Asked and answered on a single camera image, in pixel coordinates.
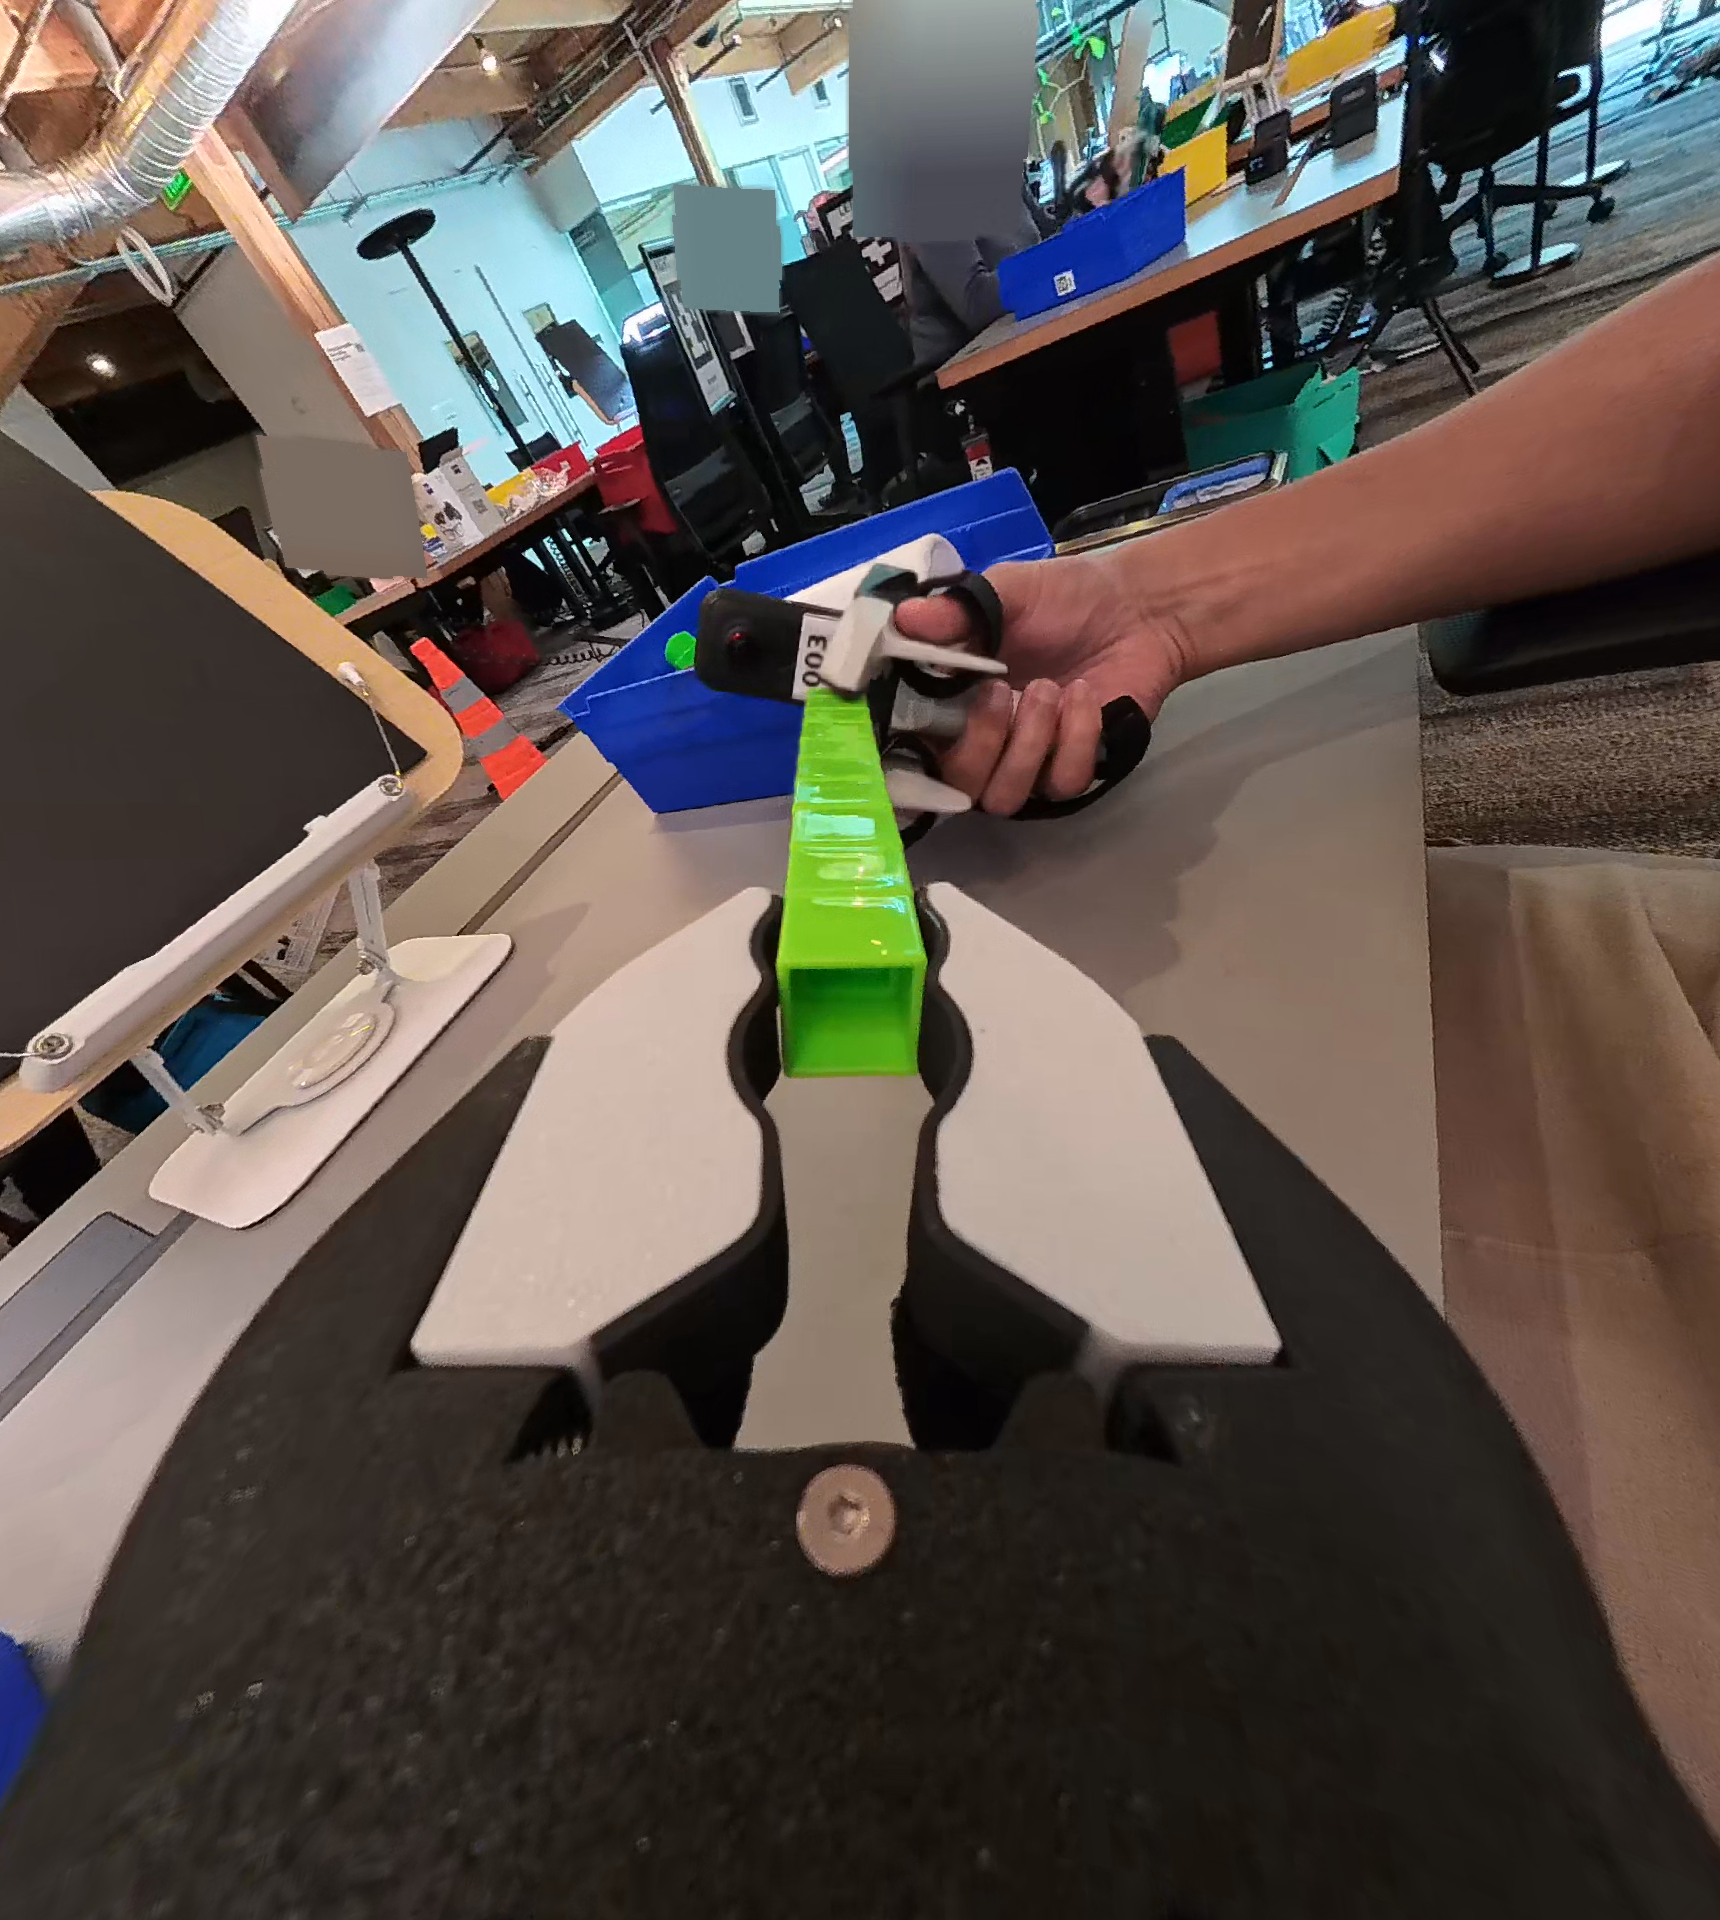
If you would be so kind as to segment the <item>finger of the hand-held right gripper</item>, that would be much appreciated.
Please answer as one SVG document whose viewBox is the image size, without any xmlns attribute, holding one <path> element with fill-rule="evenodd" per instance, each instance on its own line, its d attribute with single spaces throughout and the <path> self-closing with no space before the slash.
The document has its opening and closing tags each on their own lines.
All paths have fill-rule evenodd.
<svg viewBox="0 0 1720 1920">
<path fill-rule="evenodd" d="M 945 741 L 930 731 L 889 729 L 880 739 L 880 776 L 901 842 L 914 848 L 935 826 L 974 808 L 945 780 Z"/>
<path fill-rule="evenodd" d="M 894 603 L 877 591 L 858 591 L 830 632 L 816 639 L 816 691 L 863 699 L 880 669 L 894 627 Z"/>
</svg>

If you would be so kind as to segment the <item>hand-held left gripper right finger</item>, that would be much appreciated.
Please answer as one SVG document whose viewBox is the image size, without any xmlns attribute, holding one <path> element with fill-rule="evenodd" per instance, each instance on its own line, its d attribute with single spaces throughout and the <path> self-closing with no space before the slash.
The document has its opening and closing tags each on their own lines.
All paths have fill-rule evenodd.
<svg viewBox="0 0 1720 1920">
<path fill-rule="evenodd" d="M 1273 1363 L 1281 1330 L 1137 1017 L 959 884 L 920 905 L 920 1339 L 962 1374 Z"/>
</svg>

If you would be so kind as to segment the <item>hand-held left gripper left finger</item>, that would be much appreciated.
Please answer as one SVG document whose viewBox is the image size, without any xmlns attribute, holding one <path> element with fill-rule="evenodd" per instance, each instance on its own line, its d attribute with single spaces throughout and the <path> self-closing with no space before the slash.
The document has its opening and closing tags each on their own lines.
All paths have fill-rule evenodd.
<svg viewBox="0 0 1720 1920">
<path fill-rule="evenodd" d="M 750 885 L 612 971 L 545 1041 L 413 1334 L 429 1369 L 734 1367 L 787 1308 L 773 948 Z"/>
</svg>

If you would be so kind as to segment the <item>lime green segmented stick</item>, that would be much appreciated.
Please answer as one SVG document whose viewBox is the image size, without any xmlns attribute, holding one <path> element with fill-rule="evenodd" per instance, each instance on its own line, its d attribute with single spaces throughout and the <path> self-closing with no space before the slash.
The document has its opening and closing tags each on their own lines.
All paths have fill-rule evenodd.
<svg viewBox="0 0 1720 1920">
<path fill-rule="evenodd" d="M 776 940 L 785 1071 L 914 1076 L 929 954 L 863 697 L 806 696 L 787 852 Z"/>
</svg>

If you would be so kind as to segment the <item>person's right forearm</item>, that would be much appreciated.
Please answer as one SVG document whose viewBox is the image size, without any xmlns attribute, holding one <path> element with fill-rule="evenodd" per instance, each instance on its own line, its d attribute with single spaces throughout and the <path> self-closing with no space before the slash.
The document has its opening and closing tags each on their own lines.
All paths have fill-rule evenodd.
<svg viewBox="0 0 1720 1920">
<path fill-rule="evenodd" d="M 1389 444 L 1172 534 L 1161 696 L 1720 549 L 1720 252 Z"/>
</svg>

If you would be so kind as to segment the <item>person's right hand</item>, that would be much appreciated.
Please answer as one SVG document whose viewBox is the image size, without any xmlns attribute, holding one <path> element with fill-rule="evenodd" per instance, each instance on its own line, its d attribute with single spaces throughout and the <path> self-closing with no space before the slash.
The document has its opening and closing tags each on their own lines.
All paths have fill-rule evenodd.
<svg viewBox="0 0 1720 1920">
<path fill-rule="evenodd" d="M 1012 817 L 1097 787 L 1106 712 L 1134 702 L 1155 718 L 1184 681 L 1186 639 L 1148 610 L 1124 549 L 996 564 L 985 578 L 1002 607 L 1002 677 L 962 699 L 962 731 L 939 756 L 941 780 L 976 809 Z"/>
</svg>

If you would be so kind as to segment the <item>orange traffic cone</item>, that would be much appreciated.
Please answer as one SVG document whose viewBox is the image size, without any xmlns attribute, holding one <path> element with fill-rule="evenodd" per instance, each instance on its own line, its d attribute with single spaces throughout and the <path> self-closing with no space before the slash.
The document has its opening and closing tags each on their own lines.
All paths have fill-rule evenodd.
<svg viewBox="0 0 1720 1920">
<path fill-rule="evenodd" d="M 433 638 L 417 636 L 410 651 L 426 669 L 498 799 L 511 799 L 547 767 L 549 758 L 536 741 L 519 731 L 504 710 Z"/>
</svg>

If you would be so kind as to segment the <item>white printed box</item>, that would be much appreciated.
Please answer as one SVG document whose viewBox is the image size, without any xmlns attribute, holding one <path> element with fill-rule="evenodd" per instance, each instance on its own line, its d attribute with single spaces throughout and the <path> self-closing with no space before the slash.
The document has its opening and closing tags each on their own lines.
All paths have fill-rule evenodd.
<svg viewBox="0 0 1720 1920">
<path fill-rule="evenodd" d="M 467 449 L 449 449 L 434 465 L 415 472 L 413 484 L 430 560 L 442 564 L 497 537 L 507 518 L 488 497 Z"/>
</svg>

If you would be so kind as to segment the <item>blue bin with white label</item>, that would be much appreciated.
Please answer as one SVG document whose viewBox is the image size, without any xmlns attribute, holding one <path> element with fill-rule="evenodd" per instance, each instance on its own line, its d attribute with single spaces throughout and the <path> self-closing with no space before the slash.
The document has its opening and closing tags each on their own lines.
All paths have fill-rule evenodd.
<svg viewBox="0 0 1720 1920">
<path fill-rule="evenodd" d="M 1026 321 L 1131 280 L 1184 246 L 1186 207 L 1188 167 L 1181 165 L 1009 253 L 996 266 L 1005 311 Z"/>
</svg>

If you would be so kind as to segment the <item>green crate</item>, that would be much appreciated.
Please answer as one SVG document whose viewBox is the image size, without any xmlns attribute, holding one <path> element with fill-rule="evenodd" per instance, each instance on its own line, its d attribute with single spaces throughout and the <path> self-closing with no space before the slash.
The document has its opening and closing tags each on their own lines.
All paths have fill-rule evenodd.
<svg viewBox="0 0 1720 1920">
<path fill-rule="evenodd" d="M 1287 478 L 1345 464 L 1361 431 L 1363 372 L 1330 374 L 1307 359 L 1204 396 L 1181 408 L 1191 470 L 1287 457 Z"/>
</svg>

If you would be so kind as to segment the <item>black floor lamp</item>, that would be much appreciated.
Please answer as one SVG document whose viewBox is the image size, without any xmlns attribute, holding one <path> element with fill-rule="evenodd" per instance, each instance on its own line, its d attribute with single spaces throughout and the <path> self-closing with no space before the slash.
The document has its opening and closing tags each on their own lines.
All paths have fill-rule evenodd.
<svg viewBox="0 0 1720 1920">
<path fill-rule="evenodd" d="M 436 226 L 436 213 L 433 207 L 410 207 L 401 212 L 395 218 L 385 219 L 375 226 L 368 234 L 358 240 L 356 252 L 367 261 L 380 260 L 401 260 L 404 261 L 408 273 L 418 285 L 422 297 L 433 310 L 434 318 L 441 323 L 441 330 L 458 357 L 458 366 L 472 381 L 475 389 L 487 403 L 488 411 L 497 417 L 498 426 L 504 431 L 504 437 L 513 451 L 515 467 L 531 467 L 536 459 L 536 449 L 529 444 L 522 428 L 519 426 L 513 409 L 500 398 L 498 387 L 488 377 L 479 356 L 468 347 L 467 336 L 438 289 L 434 287 L 433 278 L 418 260 L 417 246 L 433 231 Z"/>
</svg>

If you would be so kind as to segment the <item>person's light clothing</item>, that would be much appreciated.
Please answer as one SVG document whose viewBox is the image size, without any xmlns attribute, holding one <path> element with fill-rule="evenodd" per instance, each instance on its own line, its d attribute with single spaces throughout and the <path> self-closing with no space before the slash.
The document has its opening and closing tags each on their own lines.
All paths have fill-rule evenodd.
<svg viewBox="0 0 1720 1920">
<path fill-rule="evenodd" d="M 1720 1841 L 1720 852 L 1427 862 L 1447 1317 Z"/>
</svg>

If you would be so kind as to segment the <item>wooden background table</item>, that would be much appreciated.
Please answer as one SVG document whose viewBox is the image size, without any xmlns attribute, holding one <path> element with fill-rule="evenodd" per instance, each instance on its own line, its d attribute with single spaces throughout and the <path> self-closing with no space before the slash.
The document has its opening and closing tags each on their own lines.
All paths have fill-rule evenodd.
<svg viewBox="0 0 1720 1920">
<path fill-rule="evenodd" d="M 1256 186 L 1233 177 L 1209 199 L 1186 205 L 1186 240 L 1129 280 L 1028 320 L 1000 318 L 935 374 L 945 392 L 1113 323 L 1141 307 L 1225 278 L 1247 281 L 1297 241 L 1335 228 L 1395 195 L 1404 155 L 1406 97 L 1382 102 L 1373 135 L 1320 148 L 1287 181 Z"/>
</svg>

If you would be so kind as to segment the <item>black board with wooden rim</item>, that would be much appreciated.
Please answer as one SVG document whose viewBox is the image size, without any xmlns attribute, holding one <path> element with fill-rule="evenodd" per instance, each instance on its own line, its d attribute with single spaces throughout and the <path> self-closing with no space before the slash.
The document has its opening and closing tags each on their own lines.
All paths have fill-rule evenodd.
<svg viewBox="0 0 1720 1920">
<path fill-rule="evenodd" d="M 0 431 L 0 1157 L 463 759 L 436 696 L 214 521 Z"/>
</svg>

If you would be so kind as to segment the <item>black office chair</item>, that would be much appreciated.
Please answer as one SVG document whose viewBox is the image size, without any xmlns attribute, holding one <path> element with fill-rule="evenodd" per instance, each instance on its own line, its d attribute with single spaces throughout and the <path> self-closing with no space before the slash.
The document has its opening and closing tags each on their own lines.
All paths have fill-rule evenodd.
<svg viewBox="0 0 1720 1920">
<path fill-rule="evenodd" d="M 1604 84 L 1600 2 L 1406 3 L 1401 165 L 1402 252 L 1429 275 L 1452 271 L 1452 234 L 1479 229 L 1496 285 L 1557 273 L 1579 260 L 1549 238 L 1558 203 L 1615 212 L 1598 180 L 1551 177 L 1558 125 L 1598 132 Z"/>
</svg>

